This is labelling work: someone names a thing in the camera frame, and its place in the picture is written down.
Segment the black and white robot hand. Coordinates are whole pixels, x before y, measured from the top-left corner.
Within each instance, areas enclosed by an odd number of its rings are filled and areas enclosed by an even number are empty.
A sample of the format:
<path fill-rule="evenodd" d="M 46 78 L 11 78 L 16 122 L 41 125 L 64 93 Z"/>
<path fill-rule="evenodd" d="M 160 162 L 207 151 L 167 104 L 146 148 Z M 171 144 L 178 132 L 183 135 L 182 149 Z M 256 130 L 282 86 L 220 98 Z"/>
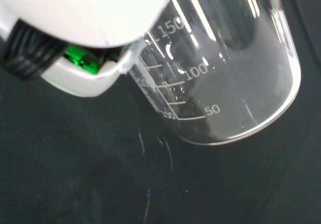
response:
<path fill-rule="evenodd" d="M 1 68 L 96 97 L 126 74 L 170 0 L 1 0 Z"/>

